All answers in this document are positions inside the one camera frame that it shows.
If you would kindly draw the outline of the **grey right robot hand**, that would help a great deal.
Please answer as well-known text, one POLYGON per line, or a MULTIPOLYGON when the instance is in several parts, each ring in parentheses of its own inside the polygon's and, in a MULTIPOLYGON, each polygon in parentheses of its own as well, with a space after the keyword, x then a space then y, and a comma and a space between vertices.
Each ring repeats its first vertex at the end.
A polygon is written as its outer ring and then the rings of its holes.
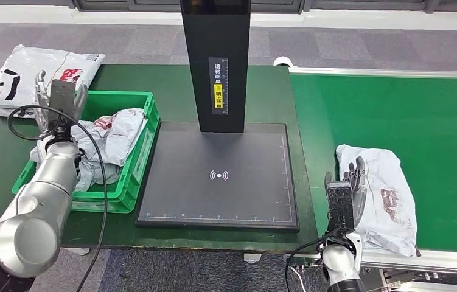
POLYGON ((349 170, 344 172, 341 181, 334 181, 327 172, 324 188, 328 200, 327 230, 336 228, 354 230, 361 221, 365 209, 365 162, 359 156, 354 163, 349 163, 349 170))

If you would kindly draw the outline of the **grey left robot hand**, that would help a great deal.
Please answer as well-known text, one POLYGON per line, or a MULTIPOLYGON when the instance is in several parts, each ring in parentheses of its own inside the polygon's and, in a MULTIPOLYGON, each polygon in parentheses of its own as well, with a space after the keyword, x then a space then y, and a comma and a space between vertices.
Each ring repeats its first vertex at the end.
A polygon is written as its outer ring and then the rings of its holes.
POLYGON ((66 117, 48 108, 65 113, 74 120, 79 120, 88 98, 88 87, 81 83, 53 79, 49 86, 44 83, 46 71, 42 70, 35 79, 35 96, 38 108, 34 109, 35 120, 43 134, 57 128, 67 129, 72 125, 66 117))

